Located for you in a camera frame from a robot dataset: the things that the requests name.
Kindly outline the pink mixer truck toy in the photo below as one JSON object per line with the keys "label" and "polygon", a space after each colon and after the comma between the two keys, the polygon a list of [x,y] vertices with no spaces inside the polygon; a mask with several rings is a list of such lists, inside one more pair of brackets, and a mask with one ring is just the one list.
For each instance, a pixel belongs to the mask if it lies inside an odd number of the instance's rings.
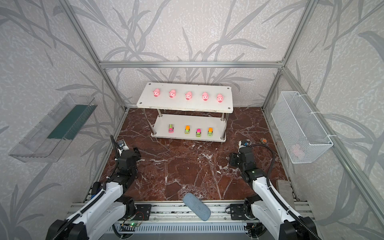
{"label": "pink mixer truck toy", "polygon": [[197,131],[196,131],[196,137],[201,137],[201,135],[202,135],[202,131],[201,131],[201,129],[197,129]]}

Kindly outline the orange mixer truck toy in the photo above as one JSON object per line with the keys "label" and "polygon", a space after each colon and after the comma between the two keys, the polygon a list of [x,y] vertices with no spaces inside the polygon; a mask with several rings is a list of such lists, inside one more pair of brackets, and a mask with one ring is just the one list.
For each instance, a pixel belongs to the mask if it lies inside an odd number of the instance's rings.
{"label": "orange mixer truck toy", "polygon": [[190,127],[189,125],[187,125],[187,126],[185,127],[185,134],[189,134],[190,131],[191,131],[191,127]]}

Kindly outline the pink pig toy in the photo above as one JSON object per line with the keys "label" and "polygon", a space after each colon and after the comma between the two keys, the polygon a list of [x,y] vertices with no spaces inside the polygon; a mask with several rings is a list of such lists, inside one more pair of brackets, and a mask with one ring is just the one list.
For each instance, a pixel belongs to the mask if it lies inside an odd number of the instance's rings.
{"label": "pink pig toy", "polygon": [[204,93],[202,94],[202,99],[203,99],[204,101],[208,101],[208,99],[209,99],[209,94],[208,94],[207,92],[204,92]]}
{"label": "pink pig toy", "polygon": [[153,94],[154,94],[155,97],[159,97],[160,94],[161,94],[160,89],[155,89],[155,90],[153,90]]}
{"label": "pink pig toy", "polygon": [[192,92],[187,92],[187,93],[185,94],[185,97],[186,97],[186,100],[187,100],[187,101],[191,100],[191,99],[192,99],[192,96],[193,96]]}
{"label": "pink pig toy", "polygon": [[218,95],[217,95],[217,101],[218,101],[218,103],[222,103],[223,100],[224,100],[223,95],[222,95],[222,94],[218,94]]}
{"label": "pink pig toy", "polygon": [[169,97],[174,98],[176,96],[176,90],[170,90],[169,91]]}

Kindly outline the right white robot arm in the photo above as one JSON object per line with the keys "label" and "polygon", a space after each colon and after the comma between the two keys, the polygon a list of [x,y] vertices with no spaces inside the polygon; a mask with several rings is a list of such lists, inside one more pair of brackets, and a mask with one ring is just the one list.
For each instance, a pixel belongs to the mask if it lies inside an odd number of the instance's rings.
{"label": "right white robot arm", "polygon": [[[267,172],[257,167],[253,147],[264,147],[271,152]],[[240,141],[238,152],[231,154],[230,165],[240,169],[243,180],[256,193],[245,199],[246,218],[259,220],[276,240],[319,240],[314,221],[301,216],[273,186],[270,176],[275,161],[275,152],[270,147],[247,140]]]}

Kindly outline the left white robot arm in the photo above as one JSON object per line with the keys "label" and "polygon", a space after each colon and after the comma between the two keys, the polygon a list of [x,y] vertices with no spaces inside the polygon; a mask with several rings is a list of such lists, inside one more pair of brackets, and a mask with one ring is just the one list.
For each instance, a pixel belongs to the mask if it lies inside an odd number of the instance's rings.
{"label": "left white robot arm", "polygon": [[95,182],[91,200],[65,220],[56,220],[48,229],[48,240],[98,240],[120,219],[136,215],[134,200],[126,191],[138,177],[137,161],[141,159],[138,148],[130,149],[125,141],[115,141],[116,165],[104,182]]}

